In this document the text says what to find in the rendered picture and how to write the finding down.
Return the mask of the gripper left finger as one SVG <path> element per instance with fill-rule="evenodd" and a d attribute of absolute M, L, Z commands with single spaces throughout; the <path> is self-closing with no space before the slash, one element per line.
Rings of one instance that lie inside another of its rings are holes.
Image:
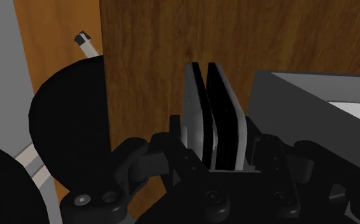
<path fill-rule="evenodd" d="M 126 139 L 101 159 L 61 202 L 62 224 L 126 224 L 130 201 L 153 176 L 166 176 L 168 191 L 135 224 L 218 224 L 229 216 L 229 198 L 207 168 L 213 122 L 196 62 L 185 67 L 183 102 L 168 132 Z"/>

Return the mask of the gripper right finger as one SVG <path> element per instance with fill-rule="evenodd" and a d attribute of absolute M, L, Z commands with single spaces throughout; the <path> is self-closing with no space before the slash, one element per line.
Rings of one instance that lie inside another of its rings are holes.
<path fill-rule="evenodd" d="M 231 201 L 224 224 L 360 224 L 359 167 L 314 141 L 262 132 L 214 62 L 206 93 L 216 129 L 207 167 Z"/>

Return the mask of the grey open box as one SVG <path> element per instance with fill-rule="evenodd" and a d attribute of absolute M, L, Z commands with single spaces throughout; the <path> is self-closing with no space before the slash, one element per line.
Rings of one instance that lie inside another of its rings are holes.
<path fill-rule="evenodd" d="M 287 144 L 311 140 L 360 168 L 360 119 L 335 102 L 360 103 L 360 76 L 259 70 L 247 114 Z"/>

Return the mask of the black round stool white legs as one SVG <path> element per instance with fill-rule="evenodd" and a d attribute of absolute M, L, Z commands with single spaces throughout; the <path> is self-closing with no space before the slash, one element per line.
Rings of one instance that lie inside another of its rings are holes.
<path fill-rule="evenodd" d="M 43 197 L 22 164 L 0 150 L 0 224 L 50 224 Z"/>
<path fill-rule="evenodd" d="M 68 190 L 110 154 L 104 58 L 86 32 L 74 41 L 86 58 L 47 79 L 35 93 L 28 115 L 36 151 Z"/>

